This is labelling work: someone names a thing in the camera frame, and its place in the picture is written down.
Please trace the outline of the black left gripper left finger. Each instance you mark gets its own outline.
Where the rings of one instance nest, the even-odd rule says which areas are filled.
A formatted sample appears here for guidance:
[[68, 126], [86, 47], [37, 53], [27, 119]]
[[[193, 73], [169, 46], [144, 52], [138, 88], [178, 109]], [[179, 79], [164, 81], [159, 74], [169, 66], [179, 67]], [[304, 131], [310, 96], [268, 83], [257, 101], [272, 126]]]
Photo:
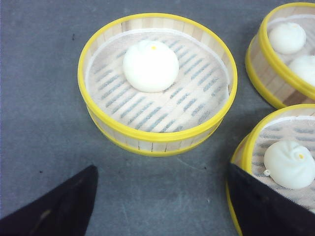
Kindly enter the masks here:
[[2, 236], [83, 236], [92, 215], [98, 170], [90, 165], [0, 221]]

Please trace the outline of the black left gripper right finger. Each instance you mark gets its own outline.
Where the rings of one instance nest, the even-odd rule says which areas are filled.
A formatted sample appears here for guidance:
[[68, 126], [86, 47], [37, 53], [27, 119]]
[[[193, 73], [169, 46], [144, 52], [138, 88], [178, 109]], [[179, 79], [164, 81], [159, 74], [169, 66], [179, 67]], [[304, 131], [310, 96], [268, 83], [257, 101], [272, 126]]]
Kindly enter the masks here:
[[241, 236], [313, 236], [315, 215], [229, 164], [229, 210]]

